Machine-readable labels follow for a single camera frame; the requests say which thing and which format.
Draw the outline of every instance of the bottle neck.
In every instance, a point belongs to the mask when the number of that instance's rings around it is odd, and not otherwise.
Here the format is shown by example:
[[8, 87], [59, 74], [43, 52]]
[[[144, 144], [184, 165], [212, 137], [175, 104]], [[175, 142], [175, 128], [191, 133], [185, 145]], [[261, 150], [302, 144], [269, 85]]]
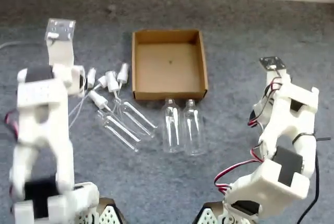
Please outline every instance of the bottle neck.
[[174, 104], [175, 103], [174, 99], [170, 99], [170, 98], [166, 99], [165, 102], [166, 102], [166, 104]]
[[193, 108], [195, 106], [195, 101], [194, 100], [187, 100], [186, 102], [186, 107], [187, 108]]

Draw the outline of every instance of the glass vial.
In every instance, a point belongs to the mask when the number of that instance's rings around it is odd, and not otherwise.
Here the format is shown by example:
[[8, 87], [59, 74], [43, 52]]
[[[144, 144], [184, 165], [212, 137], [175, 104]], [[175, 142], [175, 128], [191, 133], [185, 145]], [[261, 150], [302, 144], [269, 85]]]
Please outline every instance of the glass vial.
[[118, 139], [127, 149], [138, 152], [137, 145], [140, 142], [140, 138], [131, 132], [115, 114], [99, 110], [97, 112], [97, 120], [106, 133]]
[[133, 129], [143, 139], [152, 139], [156, 134], [155, 126], [140, 111], [138, 111], [130, 102], [121, 100], [119, 97], [114, 99], [117, 107], [117, 113], [121, 117], [122, 122]]
[[203, 118], [195, 107], [194, 100], [187, 100], [183, 119], [186, 154], [196, 156], [206, 153], [207, 144], [204, 138]]
[[169, 153], [183, 151], [180, 108], [173, 99], [166, 99], [162, 107], [162, 117], [163, 151]]

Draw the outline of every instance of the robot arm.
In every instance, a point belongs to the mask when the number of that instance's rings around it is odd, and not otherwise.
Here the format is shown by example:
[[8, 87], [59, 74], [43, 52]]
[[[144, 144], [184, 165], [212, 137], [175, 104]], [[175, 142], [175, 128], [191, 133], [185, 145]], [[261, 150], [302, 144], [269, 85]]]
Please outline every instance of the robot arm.
[[[10, 171], [15, 223], [68, 223], [85, 211], [93, 211], [99, 191], [92, 183], [74, 185], [73, 147], [68, 132], [68, 96], [83, 93], [85, 72], [73, 65], [71, 31], [66, 21], [52, 19], [47, 33], [48, 66], [26, 68], [18, 73], [17, 110], [19, 131]], [[51, 148], [57, 173], [51, 178], [31, 180], [31, 170], [41, 148]]]
[[[239, 223], [249, 223], [247, 220], [278, 215], [294, 200], [307, 197], [309, 178], [314, 172], [313, 132], [319, 90], [313, 87], [308, 91], [292, 84], [278, 58], [260, 61], [267, 69], [269, 95], [265, 91], [254, 105], [250, 125], [266, 126], [259, 138], [263, 162], [252, 174], [230, 184], [223, 202], [225, 211], [218, 223], [223, 219], [222, 223], [235, 223], [237, 219]], [[282, 135], [291, 139], [295, 151], [277, 146]]]

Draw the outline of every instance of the cardboard box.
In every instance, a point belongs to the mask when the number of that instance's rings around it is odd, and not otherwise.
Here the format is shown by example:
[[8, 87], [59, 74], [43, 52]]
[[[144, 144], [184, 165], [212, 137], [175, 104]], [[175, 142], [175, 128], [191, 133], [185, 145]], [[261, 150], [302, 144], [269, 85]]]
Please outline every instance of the cardboard box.
[[208, 78], [201, 32], [134, 32], [132, 89], [136, 100], [202, 99]]

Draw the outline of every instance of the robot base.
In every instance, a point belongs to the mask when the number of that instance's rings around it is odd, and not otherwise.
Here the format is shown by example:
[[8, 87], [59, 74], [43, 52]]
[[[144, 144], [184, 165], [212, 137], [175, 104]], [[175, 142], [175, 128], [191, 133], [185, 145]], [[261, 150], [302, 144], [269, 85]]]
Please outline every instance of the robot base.
[[98, 220], [92, 220], [91, 216], [81, 213], [76, 217], [74, 224], [128, 224], [113, 199], [100, 198], [96, 212]]
[[[222, 202], [206, 202], [197, 214], [193, 224], [242, 224], [242, 222], [230, 221], [222, 222], [221, 216], [224, 213], [224, 205]], [[245, 220], [247, 223], [255, 224], [253, 221]]]

